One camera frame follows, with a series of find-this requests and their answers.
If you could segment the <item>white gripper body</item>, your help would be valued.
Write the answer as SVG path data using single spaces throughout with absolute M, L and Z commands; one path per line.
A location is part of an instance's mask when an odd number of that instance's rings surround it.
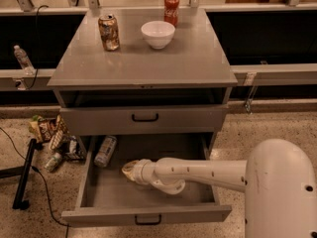
M 148 159 L 137 161 L 133 167 L 133 178 L 137 184 L 148 185 L 155 181 L 156 163 Z

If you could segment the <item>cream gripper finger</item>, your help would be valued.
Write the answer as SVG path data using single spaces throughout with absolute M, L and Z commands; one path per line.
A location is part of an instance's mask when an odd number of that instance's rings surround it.
M 126 176 L 127 179 L 134 181 L 134 175 L 131 171 L 122 171 L 122 173 Z
M 122 167 L 122 171 L 123 172 L 130 172 L 138 162 L 139 162 L 138 160 L 134 160 L 134 161 L 130 161 L 130 162 L 126 163 Z

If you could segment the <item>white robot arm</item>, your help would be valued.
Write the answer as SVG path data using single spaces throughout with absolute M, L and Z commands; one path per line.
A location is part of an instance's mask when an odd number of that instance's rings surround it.
M 167 194 L 182 192 L 187 181 L 242 192 L 245 238 L 317 237 L 315 172 L 308 156 L 288 141 L 265 140 L 244 161 L 141 159 L 122 172 Z

